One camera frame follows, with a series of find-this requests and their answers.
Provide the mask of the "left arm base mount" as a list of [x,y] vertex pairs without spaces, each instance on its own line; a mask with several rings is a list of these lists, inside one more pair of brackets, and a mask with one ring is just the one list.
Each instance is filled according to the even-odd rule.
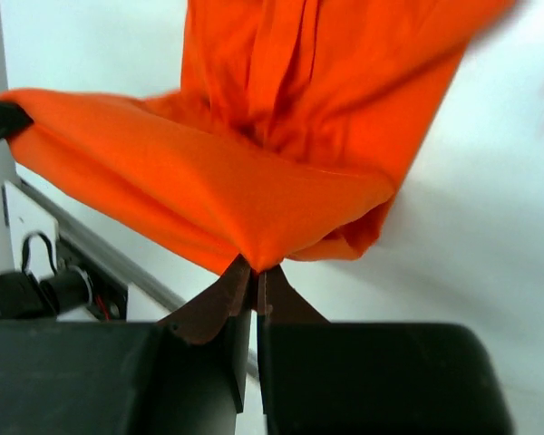
[[[41,279],[30,271],[35,238],[44,243],[51,268]],[[67,241],[33,232],[23,239],[21,255],[19,271],[0,274],[0,320],[55,318],[78,308],[100,322],[127,318],[127,286]]]

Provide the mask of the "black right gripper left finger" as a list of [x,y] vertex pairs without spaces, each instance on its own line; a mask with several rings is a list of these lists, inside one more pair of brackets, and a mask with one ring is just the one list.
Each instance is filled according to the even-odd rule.
[[0,320],[0,434],[231,434],[246,381],[163,372],[160,322]]

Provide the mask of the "orange t shirt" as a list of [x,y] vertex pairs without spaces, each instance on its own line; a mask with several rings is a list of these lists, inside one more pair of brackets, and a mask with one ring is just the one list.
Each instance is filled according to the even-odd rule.
[[508,1],[191,1],[180,88],[16,89],[15,160],[214,273],[354,260]]

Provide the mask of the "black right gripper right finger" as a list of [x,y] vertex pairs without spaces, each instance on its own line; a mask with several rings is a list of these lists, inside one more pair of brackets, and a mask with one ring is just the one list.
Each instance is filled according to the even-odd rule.
[[509,434],[477,335],[460,324],[332,323],[280,267],[257,280],[257,360],[270,434]]

